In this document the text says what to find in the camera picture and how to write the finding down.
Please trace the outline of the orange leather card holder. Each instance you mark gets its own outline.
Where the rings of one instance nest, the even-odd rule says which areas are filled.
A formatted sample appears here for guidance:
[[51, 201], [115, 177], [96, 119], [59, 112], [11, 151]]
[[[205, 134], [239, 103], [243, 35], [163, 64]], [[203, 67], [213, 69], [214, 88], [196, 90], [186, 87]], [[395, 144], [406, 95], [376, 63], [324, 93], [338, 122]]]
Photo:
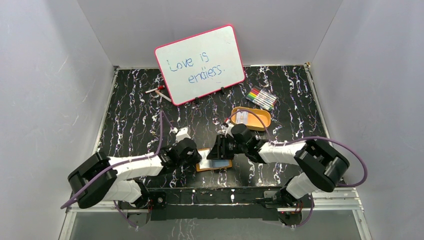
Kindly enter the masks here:
[[231, 159], [207, 159], [207, 155], [210, 152], [209, 148], [199, 149], [198, 152], [201, 155], [202, 159], [195, 166], [197, 172], [227, 169], [233, 166]]

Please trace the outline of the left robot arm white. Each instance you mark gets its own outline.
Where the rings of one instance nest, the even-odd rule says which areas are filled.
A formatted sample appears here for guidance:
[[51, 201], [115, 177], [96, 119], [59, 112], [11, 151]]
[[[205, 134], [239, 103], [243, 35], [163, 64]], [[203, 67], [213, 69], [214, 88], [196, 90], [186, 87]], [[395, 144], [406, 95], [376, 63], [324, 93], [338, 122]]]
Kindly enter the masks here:
[[136, 178], [171, 173], [181, 166], [194, 166], [202, 158], [196, 143], [187, 137], [158, 152], [139, 156], [112, 157], [95, 152], [68, 175], [73, 196], [63, 208], [77, 203], [79, 208], [88, 209], [102, 201], [124, 201], [144, 208], [149, 194]]

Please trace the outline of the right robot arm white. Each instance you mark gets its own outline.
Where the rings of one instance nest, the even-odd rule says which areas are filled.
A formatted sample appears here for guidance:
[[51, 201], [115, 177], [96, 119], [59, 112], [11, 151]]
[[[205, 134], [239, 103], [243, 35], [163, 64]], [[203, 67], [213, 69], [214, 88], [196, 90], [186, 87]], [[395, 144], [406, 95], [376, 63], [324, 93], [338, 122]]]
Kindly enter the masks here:
[[284, 163], [301, 168], [301, 173], [292, 177], [277, 194], [288, 207], [295, 207], [303, 196], [317, 190], [332, 192], [350, 166], [326, 138], [274, 142], [254, 134], [242, 123], [229, 124], [224, 134], [217, 135], [206, 158], [229, 160], [239, 154], [254, 163]]

